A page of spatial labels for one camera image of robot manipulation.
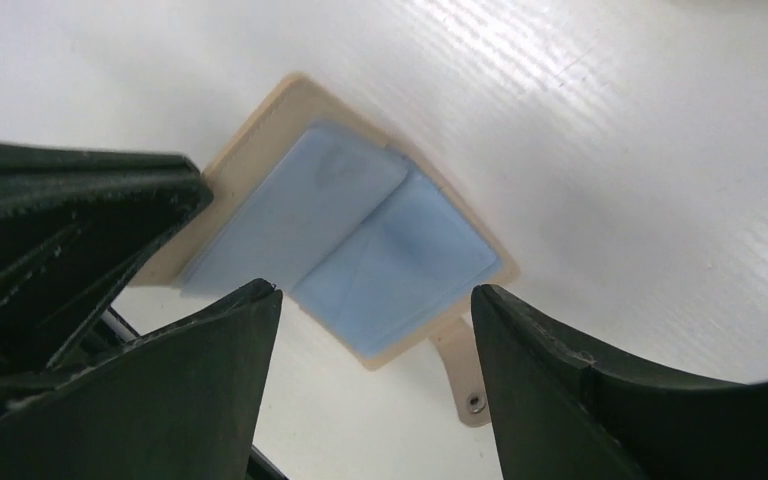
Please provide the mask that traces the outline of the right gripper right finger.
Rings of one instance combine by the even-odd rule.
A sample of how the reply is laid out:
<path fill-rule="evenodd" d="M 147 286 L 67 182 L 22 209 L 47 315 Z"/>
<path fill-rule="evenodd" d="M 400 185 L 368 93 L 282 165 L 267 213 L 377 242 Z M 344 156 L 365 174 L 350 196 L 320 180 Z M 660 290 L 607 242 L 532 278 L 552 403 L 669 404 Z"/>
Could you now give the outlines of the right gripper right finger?
<path fill-rule="evenodd" d="M 676 370 L 497 285 L 471 314 L 507 479 L 768 479 L 768 381 Z"/>

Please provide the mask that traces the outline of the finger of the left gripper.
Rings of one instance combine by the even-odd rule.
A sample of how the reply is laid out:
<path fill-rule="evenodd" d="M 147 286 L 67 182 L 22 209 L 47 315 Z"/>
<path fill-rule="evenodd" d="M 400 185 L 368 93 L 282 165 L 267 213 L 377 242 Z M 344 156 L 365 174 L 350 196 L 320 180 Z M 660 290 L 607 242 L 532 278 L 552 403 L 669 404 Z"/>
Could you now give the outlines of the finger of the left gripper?
<path fill-rule="evenodd" d="M 211 201 L 179 154 L 0 143 L 0 380 L 56 371 Z"/>

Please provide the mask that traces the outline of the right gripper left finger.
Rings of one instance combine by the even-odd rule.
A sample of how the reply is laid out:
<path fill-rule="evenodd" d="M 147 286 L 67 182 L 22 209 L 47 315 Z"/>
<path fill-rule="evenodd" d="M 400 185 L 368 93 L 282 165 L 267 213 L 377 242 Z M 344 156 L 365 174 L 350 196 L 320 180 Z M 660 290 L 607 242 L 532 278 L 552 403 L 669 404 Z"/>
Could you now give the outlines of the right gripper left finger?
<path fill-rule="evenodd" d="M 242 479 L 283 294 L 254 280 L 89 360 L 0 377 L 0 479 Z"/>

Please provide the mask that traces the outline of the beige leather card holder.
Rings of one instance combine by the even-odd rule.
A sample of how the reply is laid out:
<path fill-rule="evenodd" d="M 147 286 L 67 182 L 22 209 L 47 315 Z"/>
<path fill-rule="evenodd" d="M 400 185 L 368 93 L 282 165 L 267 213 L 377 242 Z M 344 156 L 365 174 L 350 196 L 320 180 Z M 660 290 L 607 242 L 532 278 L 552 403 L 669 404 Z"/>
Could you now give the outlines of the beige leather card holder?
<path fill-rule="evenodd" d="M 342 125 L 377 146 L 399 153 L 408 161 L 409 173 L 419 171 L 440 189 L 499 254 L 500 269 L 478 284 L 507 284 L 517 278 L 519 270 L 516 262 L 503 244 L 417 147 L 367 120 L 313 79 L 293 74 L 279 82 L 218 157 L 203 169 L 201 177 L 212 192 L 212 203 L 152 256 L 134 277 L 133 285 L 170 287 L 182 294 L 180 282 L 185 269 L 206 249 L 300 135 L 312 124 L 321 121 Z M 286 291 L 297 303 L 292 293 L 296 285 Z M 370 371 L 380 369 L 423 340 L 431 341 L 444 364 L 458 418 L 463 424 L 474 428 L 489 422 L 490 409 L 474 334 L 466 322 L 472 288 L 427 325 L 371 359 L 357 355 L 320 320 L 297 304 Z"/>

